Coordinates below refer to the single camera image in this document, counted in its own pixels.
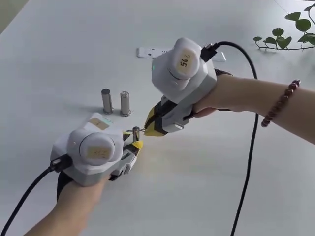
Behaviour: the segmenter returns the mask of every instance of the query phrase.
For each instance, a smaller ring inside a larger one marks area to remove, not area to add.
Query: black cable
[[[252,74],[253,74],[254,78],[258,79],[255,66],[254,66],[250,56],[247,54],[247,52],[242,47],[240,47],[239,45],[237,45],[235,43],[223,41],[223,42],[216,43],[213,46],[210,46],[209,48],[203,48],[202,52],[201,52],[201,58],[204,61],[208,61],[210,58],[212,58],[217,53],[216,49],[219,46],[223,46],[223,45],[231,46],[231,47],[234,47],[234,48],[238,49],[239,51],[241,51],[241,53],[243,53],[243,55],[246,57],[248,63],[250,64],[250,67],[252,69]],[[253,149],[254,149],[254,143],[255,143],[257,127],[258,127],[258,114],[255,115],[255,122],[254,122],[254,127],[253,127],[253,130],[252,130],[250,151],[249,151],[249,155],[248,155],[247,172],[246,172],[246,177],[245,177],[245,183],[244,183],[244,187],[243,187],[243,190],[242,190],[241,199],[240,199],[240,202],[239,202],[238,207],[237,207],[237,211],[236,211],[233,227],[232,227],[232,230],[231,230],[231,236],[234,236],[234,233],[235,233],[235,230],[236,230],[236,226],[237,226],[237,222],[238,222],[238,219],[240,217],[241,209],[242,209],[242,206],[243,206],[243,202],[244,202],[244,198],[245,198],[248,182],[250,180],[251,165],[252,165],[252,152],[253,152]]]
[[[70,167],[72,165],[72,159],[70,156],[68,156],[67,154],[58,157],[57,159],[53,160],[50,162],[50,166],[43,171],[43,173],[41,173],[34,181],[33,183],[31,183],[31,185],[29,186],[29,188],[25,191],[25,193],[23,194],[23,196],[21,197],[19,203],[16,205],[13,213],[11,214],[10,218],[8,219],[7,223],[5,224],[2,232],[1,232],[1,236],[5,236],[6,232],[8,231],[10,225],[12,224],[12,221],[14,220],[14,218],[16,217],[17,213],[19,212],[19,210],[21,209],[23,203],[25,202],[26,198],[29,196],[29,194],[31,193],[31,191],[35,188],[35,186],[46,176],[48,175],[50,172],[52,171],[56,171],[57,173]]]
[[[34,182],[29,186],[29,188],[26,190],[26,192],[23,194],[22,198],[20,199],[19,203],[16,205],[13,213],[11,214],[10,218],[8,219],[8,222],[5,224],[2,232],[1,232],[1,236],[5,236],[6,232],[8,231],[12,221],[14,220],[15,216],[17,215],[17,213],[19,212],[21,206],[23,205],[23,203],[25,202],[26,198],[29,196],[29,194],[31,193],[31,191],[35,188],[35,186],[50,172],[52,172],[53,170],[48,167],[46,170],[44,170],[43,173],[41,173],[35,180]]]

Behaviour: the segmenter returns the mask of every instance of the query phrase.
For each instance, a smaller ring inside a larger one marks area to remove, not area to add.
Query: green plant
[[[262,40],[262,37],[255,37],[253,38],[255,44],[260,49],[274,49],[274,50],[305,50],[310,48],[315,48],[315,33],[308,32],[308,30],[311,28],[312,23],[315,25],[314,20],[312,19],[310,15],[311,9],[315,7],[315,3],[311,6],[308,6],[304,9],[304,11],[308,12],[309,21],[308,19],[300,19],[301,12],[293,12],[291,14],[288,14],[285,16],[287,20],[295,21],[295,27],[303,32],[303,36],[297,41],[298,43],[309,43],[311,46],[308,47],[301,47],[300,48],[288,48],[288,45],[292,41],[292,37],[283,37],[284,30],[282,28],[275,28],[272,30],[272,35],[274,37],[267,37],[262,42],[265,44],[265,46],[260,46],[257,42]]]

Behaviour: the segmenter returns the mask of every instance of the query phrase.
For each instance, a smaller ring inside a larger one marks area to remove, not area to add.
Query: human arm
[[[216,87],[194,106],[202,117],[216,109],[250,111],[265,116],[288,85],[219,75]],[[315,144],[315,91],[298,88],[273,122]]]
[[[98,184],[81,187],[75,182],[67,184],[54,209],[25,236],[77,236],[85,228],[88,216],[99,202],[109,177]]]

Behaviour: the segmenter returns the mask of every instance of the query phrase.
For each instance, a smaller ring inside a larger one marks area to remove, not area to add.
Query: green leaf
[[[308,36],[309,43],[313,44],[315,46],[315,34]]]
[[[297,42],[298,43],[306,43],[309,41],[309,36],[314,35],[313,33],[307,33],[303,35]]]
[[[282,28],[275,28],[273,31],[272,31],[272,34],[273,36],[275,37],[279,37],[281,35],[283,35],[284,33],[284,30]]]
[[[258,41],[262,40],[262,37],[255,37],[255,38],[253,38],[253,40],[254,40],[255,42],[258,42]]]
[[[310,11],[312,7],[313,7],[313,6],[308,6],[308,7],[305,8],[304,10],[305,10],[305,11]]]
[[[308,19],[297,20],[295,22],[295,27],[301,32],[306,32],[310,29],[311,22]]]
[[[277,38],[277,44],[279,45],[281,49],[285,49],[290,44],[291,41],[292,41],[291,37],[288,37],[286,39],[283,37]]]
[[[276,40],[274,38],[268,37],[266,38],[264,43],[271,43],[271,44],[277,44]]]
[[[298,19],[300,19],[300,16],[301,16],[301,12],[293,12],[291,14],[286,15],[285,18],[287,20],[297,21]]]

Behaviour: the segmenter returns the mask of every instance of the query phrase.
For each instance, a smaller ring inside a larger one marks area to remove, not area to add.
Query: black wire
[[[14,218],[16,217],[17,213],[19,212],[21,206],[23,205],[23,203],[25,202],[26,198],[29,196],[30,192],[34,189],[34,187],[50,172],[52,172],[53,170],[48,167],[43,173],[41,173],[35,180],[34,182],[29,186],[29,188],[26,190],[26,192],[23,194],[22,198],[20,199],[19,203],[16,205],[13,213],[11,214],[10,218],[8,219],[8,222],[5,224],[2,232],[1,232],[1,236],[5,236],[6,232],[8,231],[12,221],[14,220]]]
[[[237,45],[235,43],[224,42],[224,41],[217,43],[217,45],[218,46],[222,46],[222,45],[231,46],[231,47],[234,47],[234,48],[238,49],[239,51],[241,51],[243,53],[243,55],[246,57],[246,59],[247,59],[248,63],[250,64],[250,66],[251,66],[252,74],[253,74],[254,78],[258,79],[256,70],[255,70],[255,66],[254,66],[250,56],[247,54],[247,52],[242,47],[240,47],[239,45]],[[253,149],[254,149],[254,143],[255,143],[257,127],[258,127],[258,114],[255,115],[255,122],[254,122],[254,127],[253,127],[253,130],[252,130],[250,152],[249,152],[249,155],[248,155],[248,163],[247,163],[247,172],[246,172],[246,177],[245,177],[245,183],[244,183],[244,187],[243,187],[243,190],[242,190],[241,199],[240,199],[240,202],[239,202],[238,207],[237,207],[237,212],[236,212],[236,215],[235,215],[235,219],[234,219],[234,223],[233,223],[233,227],[232,227],[232,231],[231,231],[231,236],[234,236],[235,229],[236,229],[236,226],[237,226],[237,222],[238,222],[238,219],[240,217],[243,201],[244,201],[244,198],[245,198],[248,182],[250,180],[251,165],[252,165],[252,152],[253,152]]]

